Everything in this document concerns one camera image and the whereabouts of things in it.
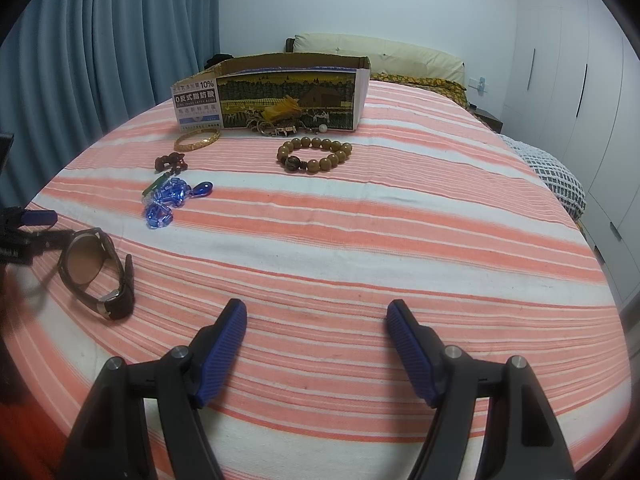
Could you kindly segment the blue dial wristwatch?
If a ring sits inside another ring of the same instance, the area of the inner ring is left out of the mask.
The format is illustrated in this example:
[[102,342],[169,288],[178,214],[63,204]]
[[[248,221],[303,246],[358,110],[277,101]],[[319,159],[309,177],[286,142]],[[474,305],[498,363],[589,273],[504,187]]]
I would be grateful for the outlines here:
[[[96,296],[89,287],[107,266],[115,271],[117,286]],[[120,260],[112,238],[100,228],[70,232],[58,258],[58,275],[77,300],[102,318],[120,321],[134,313],[132,257]]]

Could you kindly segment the gold bangle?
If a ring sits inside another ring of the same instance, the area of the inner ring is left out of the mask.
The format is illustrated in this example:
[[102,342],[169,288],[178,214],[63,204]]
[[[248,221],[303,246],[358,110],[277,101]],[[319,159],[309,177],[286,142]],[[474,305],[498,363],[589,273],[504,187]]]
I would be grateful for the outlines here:
[[219,140],[220,135],[221,131],[218,128],[198,128],[188,131],[175,140],[174,151],[189,153],[208,148]]

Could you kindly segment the blue curtain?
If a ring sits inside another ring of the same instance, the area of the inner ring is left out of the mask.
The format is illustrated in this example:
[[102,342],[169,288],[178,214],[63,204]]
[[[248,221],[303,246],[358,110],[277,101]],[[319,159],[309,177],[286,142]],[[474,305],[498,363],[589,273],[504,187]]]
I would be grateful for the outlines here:
[[1,203],[24,206],[219,50],[219,0],[32,0],[1,46]]

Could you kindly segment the clothes pile with black hat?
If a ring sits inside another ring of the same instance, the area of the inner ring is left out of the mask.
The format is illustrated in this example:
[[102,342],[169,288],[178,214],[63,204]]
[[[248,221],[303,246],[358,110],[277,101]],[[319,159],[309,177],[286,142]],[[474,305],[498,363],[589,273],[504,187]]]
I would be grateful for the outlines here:
[[214,54],[211,58],[209,58],[204,64],[204,70],[209,70],[210,68],[232,59],[232,55],[228,53],[218,53]]

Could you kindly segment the grey checked blanket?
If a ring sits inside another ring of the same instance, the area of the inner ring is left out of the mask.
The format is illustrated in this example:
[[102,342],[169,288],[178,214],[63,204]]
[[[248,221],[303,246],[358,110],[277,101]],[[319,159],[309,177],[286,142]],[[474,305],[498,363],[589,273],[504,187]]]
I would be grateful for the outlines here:
[[514,140],[499,133],[501,140],[547,185],[555,198],[574,221],[578,221],[587,206],[586,192],[579,180],[550,153],[536,146]]

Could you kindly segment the pink striped bed cover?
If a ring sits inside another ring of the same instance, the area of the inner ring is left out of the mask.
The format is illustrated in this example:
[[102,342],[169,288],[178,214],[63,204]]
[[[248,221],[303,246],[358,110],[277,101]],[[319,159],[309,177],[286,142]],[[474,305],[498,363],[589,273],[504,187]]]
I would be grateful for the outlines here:
[[387,337],[402,299],[447,344],[533,367],[582,466],[626,419],[631,380],[608,282],[548,188],[438,94],[372,82],[352,156],[290,174],[279,141],[241,130],[188,155],[213,193],[149,229],[142,191],[179,129],[170,103],[87,148],[34,198],[66,229],[98,226],[134,262],[134,314],[75,300],[56,255],[6,272],[1,335],[69,432],[104,361],[154,360],[230,298],[248,327],[202,419],[229,479],[402,479],[433,419]]

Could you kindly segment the printed cardboard box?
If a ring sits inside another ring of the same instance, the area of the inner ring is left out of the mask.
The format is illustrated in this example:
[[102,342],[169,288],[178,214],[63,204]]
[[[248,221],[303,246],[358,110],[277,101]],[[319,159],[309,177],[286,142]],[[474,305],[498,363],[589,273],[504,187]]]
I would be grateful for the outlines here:
[[246,128],[246,112],[290,96],[303,110],[326,110],[329,129],[357,129],[367,97],[366,56],[267,53],[241,56],[186,77],[171,87],[181,130]]

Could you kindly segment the right dark bedside table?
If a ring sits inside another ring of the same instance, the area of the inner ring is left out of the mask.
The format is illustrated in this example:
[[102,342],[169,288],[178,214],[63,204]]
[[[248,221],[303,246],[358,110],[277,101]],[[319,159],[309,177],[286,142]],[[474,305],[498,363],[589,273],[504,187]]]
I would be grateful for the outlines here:
[[482,110],[478,107],[470,107],[470,112],[493,132],[500,133],[502,131],[503,122],[493,114],[490,114],[487,110]]

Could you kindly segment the yellow floral quilt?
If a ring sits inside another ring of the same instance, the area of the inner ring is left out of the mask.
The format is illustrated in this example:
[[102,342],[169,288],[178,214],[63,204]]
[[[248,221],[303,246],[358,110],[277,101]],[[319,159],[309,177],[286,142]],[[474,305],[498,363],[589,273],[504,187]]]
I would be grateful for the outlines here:
[[410,77],[401,75],[390,74],[372,74],[372,80],[389,82],[390,84],[401,84],[402,86],[420,88],[423,90],[438,93],[441,96],[454,101],[459,106],[469,108],[469,101],[466,97],[466,90],[457,81],[451,81],[442,78],[423,78],[423,77]]

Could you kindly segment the white wardrobe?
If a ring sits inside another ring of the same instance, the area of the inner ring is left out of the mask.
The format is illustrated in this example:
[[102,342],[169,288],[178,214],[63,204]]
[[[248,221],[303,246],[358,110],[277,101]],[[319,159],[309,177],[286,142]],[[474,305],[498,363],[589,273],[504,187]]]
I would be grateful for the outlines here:
[[580,223],[620,309],[639,297],[639,58],[603,0],[516,0],[502,121],[586,193]]

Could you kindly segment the cream headboard pillow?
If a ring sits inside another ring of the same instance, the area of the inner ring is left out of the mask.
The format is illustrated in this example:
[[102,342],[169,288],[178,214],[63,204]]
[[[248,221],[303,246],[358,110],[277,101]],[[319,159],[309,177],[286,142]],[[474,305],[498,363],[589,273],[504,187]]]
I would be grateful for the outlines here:
[[439,78],[465,86],[464,62],[439,50],[380,38],[305,32],[285,41],[286,52],[366,56],[371,74]]

